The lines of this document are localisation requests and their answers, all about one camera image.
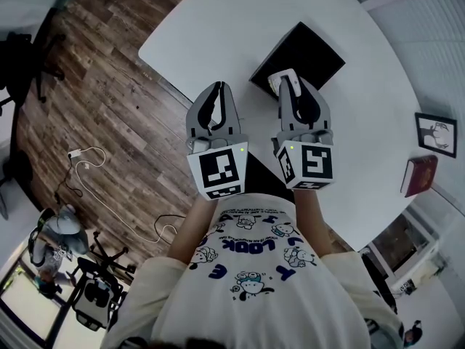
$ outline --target picture frame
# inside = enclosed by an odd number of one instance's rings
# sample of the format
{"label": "picture frame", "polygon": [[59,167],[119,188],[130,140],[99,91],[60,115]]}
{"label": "picture frame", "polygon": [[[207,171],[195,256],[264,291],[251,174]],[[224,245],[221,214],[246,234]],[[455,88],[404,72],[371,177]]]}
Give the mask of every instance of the picture frame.
{"label": "picture frame", "polygon": [[415,113],[418,145],[442,155],[457,157],[457,121]]}

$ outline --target chair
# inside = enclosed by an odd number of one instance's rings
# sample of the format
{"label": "chair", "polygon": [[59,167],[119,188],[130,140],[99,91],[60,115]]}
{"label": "chair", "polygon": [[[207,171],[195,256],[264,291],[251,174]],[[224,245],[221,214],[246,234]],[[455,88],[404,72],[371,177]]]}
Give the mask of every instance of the chair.
{"label": "chair", "polygon": [[134,266],[124,267],[115,262],[122,254],[127,253],[128,249],[124,247],[123,251],[110,257],[97,240],[98,233],[94,233],[94,240],[102,254],[97,254],[91,247],[91,253],[101,260],[100,264],[78,258],[78,267],[70,275],[75,276],[79,269],[82,270],[83,276],[76,285],[77,293],[71,306],[76,312],[76,319],[92,331],[99,328],[106,329],[110,323],[112,313],[115,313],[126,293],[123,287],[118,283],[116,277],[108,269],[121,269],[127,273],[135,272]]}
{"label": "chair", "polygon": [[65,35],[55,35],[44,51],[31,42],[31,35],[10,32],[7,40],[0,41],[0,89],[7,88],[9,97],[0,102],[1,107],[14,101],[21,107],[28,95],[32,79],[36,79],[37,98],[41,102],[47,99],[41,95],[42,72],[58,80],[64,80],[65,74],[57,66],[50,68],[45,61],[57,41],[65,40]]}

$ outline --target person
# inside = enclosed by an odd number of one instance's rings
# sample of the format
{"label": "person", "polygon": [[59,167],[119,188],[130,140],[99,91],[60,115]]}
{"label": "person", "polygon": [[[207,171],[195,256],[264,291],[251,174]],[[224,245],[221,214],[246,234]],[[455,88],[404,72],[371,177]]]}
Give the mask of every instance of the person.
{"label": "person", "polygon": [[39,273],[35,280],[40,293],[53,298],[61,290],[60,284],[76,284],[72,278],[58,271],[63,258],[69,252],[86,254],[89,251],[89,240],[70,204],[63,206],[58,216],[51,209],[44,210],[39,217],[39,224],[41,230],[36,240],[29,242],[29,252],[31,262]]}
{"label": "person", "polygon": [[403,348],[359,254],[333,253],[316,192],[290,201],[247,187],[197,197],[167,256],[138,270],[101,348]]}
{"label": "person", "polygon": [[404,348],[415,345],[422,336],[423,330],[421,329],[421,321],[415,321],[413,327],[405,333]]}

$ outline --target floor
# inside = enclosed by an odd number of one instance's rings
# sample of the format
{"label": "floor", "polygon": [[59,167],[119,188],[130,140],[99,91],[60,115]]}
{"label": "floor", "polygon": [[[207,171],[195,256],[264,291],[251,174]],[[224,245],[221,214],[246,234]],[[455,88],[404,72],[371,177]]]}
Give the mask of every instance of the floor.
{"label": "floor", "polygon": [[[157,216],[189,209],[195,195],[185,146],[190,102],[137,55],[180,1],[70,0],[54,17],[50,36],[64,33],[66,40],[49,58],[66,78],[46,78],[44,104],[31,87],[17,124],[17,146],[31,160],[32,192],[42,206],[57,208],[54,192],[69,168],[68,151],[97,146],[107,161],[99,169],[81,165],[83,181],[140,235],[156,240]],[[101,161],[94,152],[81,157]],[[82,188],[73,170],[68,184]],[[165,242],[139,240],[88,193],[79,198],[64,185],[58,193],[77,208],[85,228],[101,232],[104,244],[128,246],[131,262],[166,253]],[[163,224],[182,221],[162,220],[159,233]],[[171,241],[174,233],[167,229],[163,237]]]}

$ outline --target black cable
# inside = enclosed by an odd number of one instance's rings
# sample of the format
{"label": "black cable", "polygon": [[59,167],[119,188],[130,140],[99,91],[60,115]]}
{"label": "black cable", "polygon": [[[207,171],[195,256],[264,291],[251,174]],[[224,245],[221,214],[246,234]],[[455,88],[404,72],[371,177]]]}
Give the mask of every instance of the black cable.
{"label": "black cable", "polygon": [[66,172],[66,174],[65,174],[65,178],[63,179],[62,182],[60,182],[60,183],[58,184],[57,189],[55,190],[55,192],[54,192],[54,194],[53,194],[54,199],[55,199],[55,201],[57,202],[58,205],[60,205],[60,202],[61,202],[60,196],[58,195],[58,190],[60,189],[60,186],[63,185],[63,184],[65,184],[66,187],[67,187],[69,190],[73,191],[73,192],[75,193],[75,195],[77,195],[79,198],[82,198],[82,196],[83,196],[82,190],[80,190],[80,189],[78,189],[78,188],[72,188],[72,187],[70,187],[70,186],[68,185],[68,183],[66,182],[66,180],[68,179],[68,175],[70,174],[70,171],[71,171],[72,168],[73,168],[73,162],[71,161],[71,157],[70,157],[69,155],[68,155],[68,160],[70,161],[70,167],[68,168],[68,170],[67,170],[67,172]]}
{"label": "black cable", "polygon": [[160,216],[157,217],[157,219],[155,220],[155,222],[153,223],[153,228],[155,229],[155,232],[157,233],[158,237],[164,241],[166,244],[168,244],[169,246],[171,246],[171,243],[169,243],[168,241],[165,241],[163,238],[161,238],[161,234],[158,234],[158,231],[157,231],[157,222],[159,219],[161,219],[162,217],[179,217],[179,218],[186,218],[186,216],[181,216],[180,214],[160,214]]}

